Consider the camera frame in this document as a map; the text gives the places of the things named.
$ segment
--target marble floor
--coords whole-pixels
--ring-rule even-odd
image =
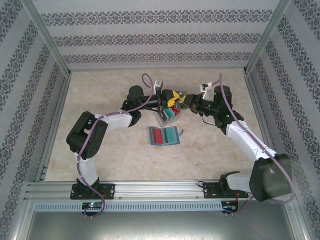
[[[46,181],[75,181],[76,160],[66,137],[84,111],[106,114],[119,110],[133,85],[149,89],[141,81],[148,73],[163,80],[163,89],[198,94],[200,84],[216,81],[231,88],[233,109],[261,138],[256,115],[243,77],[237,69],[123,70],[75,72],[72,75],[59,123]],[[149,126],[159,127],[152,112],[143,110],[140,121],[130,128],[118,128],[104,136],[96,155],[96,171],[103,181],[218,179],[230,171],[250,172],[252,164],[220,129],[202,122],[189,110],[181,112],[171,126],[184,129],[179,145],[150,145]]]

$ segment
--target black wire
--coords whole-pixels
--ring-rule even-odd
[[[205,182],[204,181],[198,181],[198,183],[197,183],[197,185],[200,187],[200,188],[204,188],[204,184],[205,184]]]
[[[208,125],[211,125],[211,126],[215,126],[214,124],[211,124],[211,123],[208,123],[204,120],[204,116],[202,115],[202,121],[205,123],[205,124],[208,124]]]

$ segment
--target white wall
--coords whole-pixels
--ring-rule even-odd
[[[244,67],[279,0],[35,0],[71,70]]]
[[[294,0],[251,77],[272,143],[291,158],[297,199],[320,239],[320,0]]]
[[[64,74],[18,0],[0,1],[0,240],[35,180]]]

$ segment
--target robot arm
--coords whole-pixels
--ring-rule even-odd
[[[206,93],[207,89],[212,89],[212,85],[213,84],[209,83],[203,84],[201,91]],[[243,175],[235,171],[220,176],[219,187],[222,194],[228,194],[231,190],[240,190],[251,193],[258,201],[262,202],[291,192],[290,185],[281,170],[246,133],[250,132],[255,136],[244,121],[244,118],[232,110],[236,118],[246,128],[246,131],[235,121],[223,99],[220,86],[214,88],[213,101],[206,99],[209,94],[204,94],[204,97],[201,94],[179,95],[173,90],[162,90],[162,86],[163,83],[161,80],[158,80],[154,84],[155,94],[151,96],[150,101],[144,106],[144,109],[161,112],[164,108],[174,105],[176,108],[189,109],[200,116],[212,116],[215,125],[221,129],[225,135],[233,139],[252,162],[251,175]],[[232,108],[230,88],[223,86],[223,89],[226,99]],[[129,89],[129,93],[121,109],[124,111],[133,109],[145,103],[147,99],[148,96],[144,96],[143,89],[140,86],[132,86]],[[88,111],[84,112],[67,136],[66,142],[69,144],[70,150],[74,152],[75,157],[78,156],[88,136],[85,130],[90,130],[93,123],[100,116],[101,115],[94,115]],[[90,186],[95,185],[97,182],[99,183],[94,156],[101,146],[105,133],[117,128],[131,127],[136,124],[140,117],[141,113],[136,110],[130,113],[111,115],[102,118],[97,123],[80,159],[80,171]],[[291,177],[291,162],[288,156],[285,154],[277,154],[260,140],[259,143],[281,164]],[[77,179],[77,182],[83,185],[80,177]]]

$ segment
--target mounting plate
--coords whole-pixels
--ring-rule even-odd
[[[99,183],[98,185],[98,192],[102,194],[105,200],[112,200],[115,196],[115,184],[112,183]],[[77,183],[72,185],[71,188],[71,194],[70,194],[71,200],[87,200],[87,199],[101,199],[97,194],[94,195],[94,197],[88,197],[87,194],[83,194],[81,192],[81,189]]]
[[[239,190],[230,190],[223,194],[218,182],[204,182],[202,188],[205,199],[230,199],[235,198],[236,193],[239,194],[240,199],[246,199],[249,197],[248,193]]]

